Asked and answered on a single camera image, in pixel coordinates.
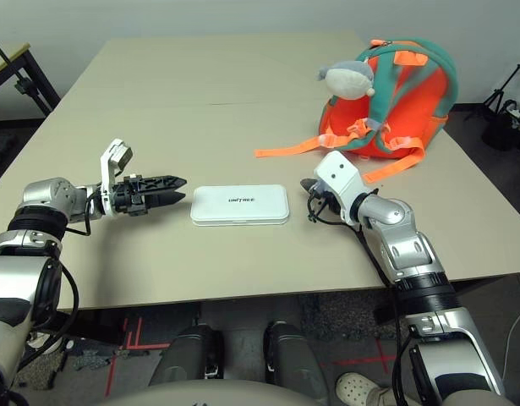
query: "backpack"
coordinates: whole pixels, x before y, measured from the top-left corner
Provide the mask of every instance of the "backpack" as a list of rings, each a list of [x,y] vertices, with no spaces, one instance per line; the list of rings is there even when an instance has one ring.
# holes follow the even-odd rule
[[[317,137],[289,148],[256,150],[255,155],[295,155],[324,146],[360,156],[398,159],[366,173],[367,182],[377,182],[422,161],[425,147],[443,128],[457,99],[455,65],[442,48],[419,38],[372,40],[370,44],[356,60],[367,63],[374,72],[372,96],[357,100],[331,97]]]

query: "stuffed toy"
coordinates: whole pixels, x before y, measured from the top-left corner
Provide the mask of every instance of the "stuffed toy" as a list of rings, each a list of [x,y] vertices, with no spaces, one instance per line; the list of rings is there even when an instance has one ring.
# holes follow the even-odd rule
[[[318,80],[325,80],[327,89],[333,95],[346,100],[373,96],[374,77],[372,68],[361,61],[338,62],[330,68],[322,68],[318,73]]]

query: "robotic arm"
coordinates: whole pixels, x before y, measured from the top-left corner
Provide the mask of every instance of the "robotic arm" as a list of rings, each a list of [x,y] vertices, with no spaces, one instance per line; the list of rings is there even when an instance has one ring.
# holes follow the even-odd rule
[[[461,307],[429,240],[400,200],[379,197],[363,185],[356,167],[333,151],[302,185],[311,198],[331,199],[343,223],[363,231],[382,280],[393,288],[412,338],[413,375],[423,405],[450,394],[483,389],[504,395],[498,371],[468,310]]]
[[[130,175],[116,183],[115,171],[121,173],[131,157],[131,148],[114,140],[101,157],[100,184],[76,187],[64,178],[29,184],[8,231],[0,234],[1,403],[8,404],[7,390],[29,332],[47,324],[57,311],[61,274],[71,279],[59,260],[65,232],[90,235],[90,220],[104,214],[144,215],[184,197],[175,190],[186,181],[173,176]],[[85,222],[86,230],[67,227],[74,222]]]

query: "white case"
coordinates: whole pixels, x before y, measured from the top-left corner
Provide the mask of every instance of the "white case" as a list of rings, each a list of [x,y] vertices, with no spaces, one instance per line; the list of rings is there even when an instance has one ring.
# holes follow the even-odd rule
[[[283,224],[289,214],[280,184],[201,186],[194,191],[190,211],[198,226]]]

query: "white shoe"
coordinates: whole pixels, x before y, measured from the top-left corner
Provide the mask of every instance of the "white shoe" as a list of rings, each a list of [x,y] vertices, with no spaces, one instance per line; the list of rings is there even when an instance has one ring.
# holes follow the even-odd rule
[[[337,379],[337,396],[348,406],[366,406],[367,397],[373,389],[380,387],[355,372],[348,372]]]

